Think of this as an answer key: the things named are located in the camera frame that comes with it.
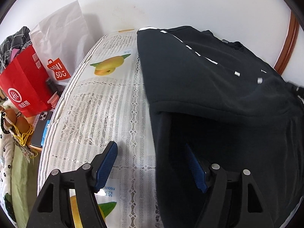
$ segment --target plaid cloth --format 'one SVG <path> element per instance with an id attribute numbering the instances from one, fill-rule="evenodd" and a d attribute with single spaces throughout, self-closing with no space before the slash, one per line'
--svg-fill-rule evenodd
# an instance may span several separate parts
<path id="1" fill-rule="evenodd" d="M 14 35 L 8 36 L 0 45 L 0 74 L 10 63 L 13 49 L 20 49 L 22 52 L 28 45 L 32 44 L 29 32 L 29 29 L 24 26 Z"/>

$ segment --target black smartphone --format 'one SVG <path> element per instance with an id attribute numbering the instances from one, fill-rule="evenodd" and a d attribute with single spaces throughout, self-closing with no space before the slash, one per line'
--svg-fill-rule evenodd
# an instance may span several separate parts
<path id="1" fill-rule="evenodd" d="M 42 147 L 44 144 L 45 134 L 48 129 L 48 125 L 51 121 L 53 112 L 41 112 L 38 118 L 38 122 L 36 124 L 31 144 L 36 147 Z"/>

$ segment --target hi logo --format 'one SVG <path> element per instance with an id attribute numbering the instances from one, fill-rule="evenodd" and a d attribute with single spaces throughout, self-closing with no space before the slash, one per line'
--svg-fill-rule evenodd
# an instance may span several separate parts
<path id="1" fill-rule="evenodd" d="M 7 90 L 9 96 L 12 98 L 13 101 L 20 103 L 22 101 L 22 97 L 20 93 L 15 88 L 9 88 Z"/>
<path id="2" fill-rule="evenodd" d="M 63 65 L 63 63 L 61 62 L 61 60 L 59 58 L 57 58 L 55 61 L 53 61 L 52 59 L 49 59 L 47 67 L 54 71 L 55 78 L 58 81 L 62 81 L 62 80 L 71 78 L 71 75 L 66 70 L 65 66 Z"/>

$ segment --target white paper bag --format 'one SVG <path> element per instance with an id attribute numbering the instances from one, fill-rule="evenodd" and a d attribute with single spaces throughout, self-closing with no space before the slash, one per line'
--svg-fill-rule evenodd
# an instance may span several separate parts
<path id="1" fill-rule="evenodd" d="M 64 86 L 94 45 L 78 1 L 43 19 L 29 35 L 49 76 Z"/>

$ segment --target blue gripper pad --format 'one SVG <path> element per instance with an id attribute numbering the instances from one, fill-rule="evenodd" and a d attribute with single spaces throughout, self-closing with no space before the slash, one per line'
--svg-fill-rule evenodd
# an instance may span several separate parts
<path id="1" fill-rule="evenodd" d="M 96 184 L 94 187 L 96 190 L 99 191 L 105 186 L 108 177 L 110 175 L 110 172 L 112 170 L 112 167 L 114 165 L 117 154 L 118 154 L 117 144 L 113 143 L 97 171 Z"/>
<path id="2" fill-rule="evenodd" d="M 208 186 L 206 184 L 206 172 L 202 168 L 188 144 L 186 144 L 186 160 L 188 167 L 192 172 L 192 176 L 197 188 L 203 193 L 206 193 L 208 190 Z"/>

